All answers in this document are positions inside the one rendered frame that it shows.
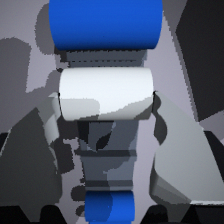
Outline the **white cylinder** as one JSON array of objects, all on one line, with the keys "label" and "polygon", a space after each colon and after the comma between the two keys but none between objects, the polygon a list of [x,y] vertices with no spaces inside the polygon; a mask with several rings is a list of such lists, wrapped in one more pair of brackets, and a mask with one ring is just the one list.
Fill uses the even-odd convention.
[{"label": "white cylinder", "polygon": [[64,68],[60,106],[66,121],[149,120],[153,107],[150,68]]}]

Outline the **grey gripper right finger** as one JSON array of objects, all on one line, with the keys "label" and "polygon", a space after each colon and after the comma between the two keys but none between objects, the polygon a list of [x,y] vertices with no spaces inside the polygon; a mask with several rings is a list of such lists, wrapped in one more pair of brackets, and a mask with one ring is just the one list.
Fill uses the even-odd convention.
[{"label": "grey gripper right finger", "polygon": [[160,147],[150,174],[151,199],[167,208],[168,222],[224,224],[224,145],[157,90],[152,113]]}]

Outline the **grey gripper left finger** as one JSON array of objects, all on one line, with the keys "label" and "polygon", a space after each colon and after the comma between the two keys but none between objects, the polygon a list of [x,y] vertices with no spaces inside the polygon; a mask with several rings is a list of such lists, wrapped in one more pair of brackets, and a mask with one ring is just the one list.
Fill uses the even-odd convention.
[{"label": "grey gripper left finger", "polygon": [[61,114],[60,93],[53,92],[0,134],[0,224],[39,222],[44,205],[59,203],[62,176],[54,143]]}]

